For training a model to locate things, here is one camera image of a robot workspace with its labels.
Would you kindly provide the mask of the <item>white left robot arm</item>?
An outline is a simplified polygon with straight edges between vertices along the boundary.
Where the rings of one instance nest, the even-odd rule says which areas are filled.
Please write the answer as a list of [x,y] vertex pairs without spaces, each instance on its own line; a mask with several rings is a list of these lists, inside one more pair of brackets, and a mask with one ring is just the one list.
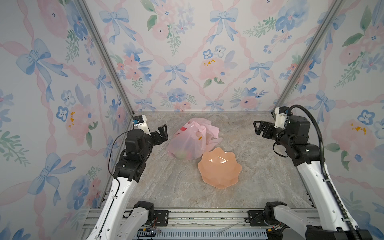
[[167,125],[151,133],[147,129],[143,125],[124,133],[126,147],[115,166],[107,202],[89,240],[133,240],[142,227],[154,225],[155,207],[150,202],[137,202],[128,218],[123,217],[154,146],[169,139]]

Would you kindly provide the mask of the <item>pink plastic bag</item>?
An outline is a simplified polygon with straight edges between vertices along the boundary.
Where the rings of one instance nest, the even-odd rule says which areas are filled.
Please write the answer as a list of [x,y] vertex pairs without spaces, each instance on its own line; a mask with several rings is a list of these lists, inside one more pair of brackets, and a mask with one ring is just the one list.
[[204,118],[192,118],[173,136],[167,146],[170,156],[178,160],[195,160],[211,151],[223,139],[220,129]]

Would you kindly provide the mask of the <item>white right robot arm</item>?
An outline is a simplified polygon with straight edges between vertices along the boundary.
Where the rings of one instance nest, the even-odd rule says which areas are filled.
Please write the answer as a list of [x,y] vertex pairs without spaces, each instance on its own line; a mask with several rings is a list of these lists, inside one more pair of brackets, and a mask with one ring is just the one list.
[[257,135],[274,140],[276,145],[285,148],[319,214],[319,220],[315,221],[295,212],[283,202],[268,202],[258,219],[270,226],[282,224],[289,227],[306,240],[373,238],[368,230],[359,227],[342,202],[327,174],[321,148],[308,142],[311,123],[306,118],[289,116],[279,127],[265,121],[255,121],[253,125]]

